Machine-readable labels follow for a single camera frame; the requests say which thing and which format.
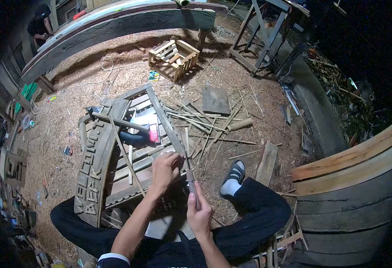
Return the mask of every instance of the carved wooden sign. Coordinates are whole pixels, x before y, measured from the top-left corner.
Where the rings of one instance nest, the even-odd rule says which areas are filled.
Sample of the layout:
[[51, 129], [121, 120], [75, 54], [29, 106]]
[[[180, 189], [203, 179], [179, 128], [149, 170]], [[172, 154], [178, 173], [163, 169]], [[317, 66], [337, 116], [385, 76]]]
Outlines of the carved wooden sign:
[[[122, 119], [128, 100], [105, 99], [101, 113]], [[74, 212], [85, 222], [99, 227], [102, 209], [103, 189], [111, 152], [114, 147], [114, 133], [111, 124], [96, 119], [82, 155], [75, 192]]]

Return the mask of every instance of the white sleeve cuff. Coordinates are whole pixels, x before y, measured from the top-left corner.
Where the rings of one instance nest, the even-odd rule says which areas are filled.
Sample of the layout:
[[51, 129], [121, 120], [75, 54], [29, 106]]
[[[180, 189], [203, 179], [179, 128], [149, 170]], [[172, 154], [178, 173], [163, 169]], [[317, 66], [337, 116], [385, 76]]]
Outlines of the white sleeve cuff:
[[120, 260], [124, 260], [125, 262], [127, 262], [127, 264], [130, 265], [130, 261], [123, 255], [118, 254], [118, 253], [107, 253], [107, 254], [103, 254], [98, 261], [102, 260], [102, 259], [107, 259], [107, 258], [117, 258]]

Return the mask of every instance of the human hand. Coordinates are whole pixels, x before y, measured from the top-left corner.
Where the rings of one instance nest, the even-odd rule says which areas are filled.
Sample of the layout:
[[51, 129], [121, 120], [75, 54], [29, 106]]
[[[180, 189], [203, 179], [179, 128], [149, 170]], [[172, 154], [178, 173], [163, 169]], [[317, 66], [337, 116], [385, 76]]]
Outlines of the human hand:
[[153, 164], [153, 183], [148, 188], [147, 194], [159, 198], [180, 175], [179, 165], [182, 164], [184, 155], [175, 152], [162, 153]]
[[208, 204], [197, 180], [194, 182], [194, 185], [201, 210], [196, 210], [196, 196], [193, 193], [190, 193], [187, 201], [187, 221], [189, 222], [190, 229], [193, 231], [196, 239], [201, 243], [201, 241], [212, 238], [210, 226], [215, 207]]

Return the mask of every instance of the orange object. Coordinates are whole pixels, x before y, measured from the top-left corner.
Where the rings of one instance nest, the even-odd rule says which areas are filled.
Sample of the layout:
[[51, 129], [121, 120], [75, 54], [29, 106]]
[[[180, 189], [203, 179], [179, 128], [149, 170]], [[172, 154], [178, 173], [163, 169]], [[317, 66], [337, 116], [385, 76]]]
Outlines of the orange object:
[[75, 14], [74, 17], [72, 17], [72, 20], [75, 21], [76, 19], [80, 18], [82, 15], [86, 14], [86, 9], [81, 11], [78, 14]]

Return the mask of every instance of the sawdust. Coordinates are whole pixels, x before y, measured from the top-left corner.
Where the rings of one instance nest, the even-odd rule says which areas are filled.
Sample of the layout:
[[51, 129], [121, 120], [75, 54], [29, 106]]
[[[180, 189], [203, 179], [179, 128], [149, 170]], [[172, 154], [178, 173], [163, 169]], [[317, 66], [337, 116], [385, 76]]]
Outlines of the sawdust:
[[[224, 13], [217, 13], [216, 21], [220, 21], [223, 17]], [[237, 33], [240, 23], [238, 19], [228, 17], [223, 21], [223, 26]], [[101, 58], [103, 56], [111, 57], [116, 67], [142, 61], [147, 62], [148, 53], [142, 53], [134, 44], [139, 44], [139, 46], [149, 50], [173, 36], [193, 46], [196, 46], [198, 40], [197, 31], [188, 29], [157, 30], [132, 34], [81, 51], [61, 62], [58, 67], [50, 72], [50, 76], [53, 77], [55, 94], [61, 96], [49, 102], [39, 115], [31, 115], [32, 120], [36, 122], [36, 126], [17, 135], [15, 148], [21, 148], [27, 156], [26, 184], [21, 192], [24, 198], [30, 200], [40, 212], [35, 233], [43, 249], [52, 257], [67, 260], [70, 263], [76, 263], [78, 260], [75, 246], [54, 228], [49, 213], [54, 206], [75, 194], [77, 167], [81, 161], [77, 122], [84, 115], [84, 107], [99, 105], [100, 100], [105, 96], [118, 97], [120, 94], [148, 82], [149, 70], [147, 63], [108, 72], [102, 70], [100, 66]], [[245, 96], [245, 108], [243, 107], [240, 110], [236, 118], [246, 118], [248, 111], [248, 113], [263, 118], [270, 125], [253, 117], [255, 123], [252, 129], [231, 132], [227, 137], [257, 142], [257, 144], [263, 144], [266, 140], [274, 144], [282, 143], [279, 147], [276, 163], [277, 165], [283, 164], [283, 171], [281, 174], [274, 172], [270, 187], [281, 192], [291, 190], [291, 178], [288, 177], [290, 169], [293, 167], [291, 163], [295, 161], [294, 165], [297, 165], [302, 161], [300, 120], [293, 117], [292, 126], [284, 124], [284, 117], [279, 105], [288, 104], [288, 101], [282, 92], [281, 86], [277, 82], [264, 77], [251, 78], [241, 65], [228, 57], [227, 50], [232, 42], [233, 39], [226, 42], [217, 42], [212, 36], [208, 36], [205, 44], [206, 49], [199, 56], [198, 66], [190, 74], [184, 76], [180, 84], [174, 84], [173, 88], [165, 87], [163, 85], [169, 84], [170, 81], [161, 76], [158, 82], [152, 83], [153, 88], [159, 99], [171, 104], [167, 98], [182, 99], [186, 97], [191, 100], [199, 98], [201, 96], [200, 85], [221, 87], [228, 90], [231, 105], [241, 101], [239, 88], [242, 95]], [[110, 68], [111, 65], [106, 61], [104, 67]], [[105, 89], [109, 86], [109, 80], [112, 80], [116, 72], [120, 73], [114, 81], [114, 86], [109, 92], [106, 92]], [[107, 77], [108, 80], [103, 83], [88, 84], [67, 90], [71, 86], [103, 81]], [[184, 92], [181, 91], [182, 85], [185, 88]], [[36, 105], [41, 107], [44, 100], [45, 96]], [[257, 100], [260, 104], [264, 116], [254, 100]], [[178, 120], [174, 120], [174, 122], [176, 125], [183, 124], [182, 121]], [[220, 126], [223, 122], [224, 120], [219, 121], [216, 126]], [[286, 132], [291, 139], [272, 125]], [[191, 131], [192, 134], [201, 134], [196, 128], [192, 128]], [[220, 142], [217, 142], [212, 147], [209, 154], [200, 160], [199, 165], [197, 165], [199, 159], [197, 157], [196, 161], [193, 161], [193, 166], [195, 177], [202, 181], [208, 200], [216, 206], [215, 216], [225, 224], [231, 224], [236, 211], [229, 201], [220, 198], [218, 195], [218, 189], [232, 162], [228, 158], [261, 147], [259, 145], [223, 142], [215, 161], [212, 161], [219, 144]], [[67, 146], [73, 146], [74, 153], [72, 156], [64, 155], [63, 150]], [[255, 175], [258, 157], [259, 153], [242, 157], [246, 164], [247, 176]], [[49, 185], [47, 189], [49, 190], [49, 196], [47, 199], [42, 199], [42, 205], [38, 205], [36, 192], [40, 192], [42, 195], [41, 183], [44, 170], [48, 177]], [[291, 206], [294, 205], [293, 197], [286, 197], [286, 199]]]

